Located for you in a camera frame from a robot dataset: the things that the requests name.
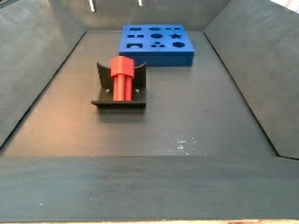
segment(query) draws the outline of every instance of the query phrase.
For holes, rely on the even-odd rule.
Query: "red peg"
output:
[[[124,56],[116,56],[111,60],[111,77],[113,78],[113,101],[132,101],[135,61]]]

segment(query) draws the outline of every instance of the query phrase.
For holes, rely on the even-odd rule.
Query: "red cylinder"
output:
[[[132,101],[132,77],[125,77],[125,101]]]
[[[113,78],[113,101],[117,100],[117,77]]]
[[[116,99],[119,101],[125,99],[125,76],[121,73],[116,77]]]

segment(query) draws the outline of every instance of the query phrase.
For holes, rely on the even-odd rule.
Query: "blue shape sorter board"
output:
[[[180,24],[124,25],[119,55],[150,67],[190,67],[194,48]]]

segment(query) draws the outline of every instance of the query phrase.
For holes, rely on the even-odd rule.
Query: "black holder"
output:
[[[97,63],[97,75],[101,89],[97,100],[91,103],[100,109],[144,109],[146,108],[146,63],[135,67],[132,82],[132,101],[113,101],[113,79],[111,68]]]

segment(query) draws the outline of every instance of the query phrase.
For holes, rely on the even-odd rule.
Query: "bin floor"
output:
[[[120,31],[89,31],[32,105],[1,155],[274,157],[208,40],[188,32],[191,67],[147,68],[146,110],[99,111],[96,62],[109,67]]]

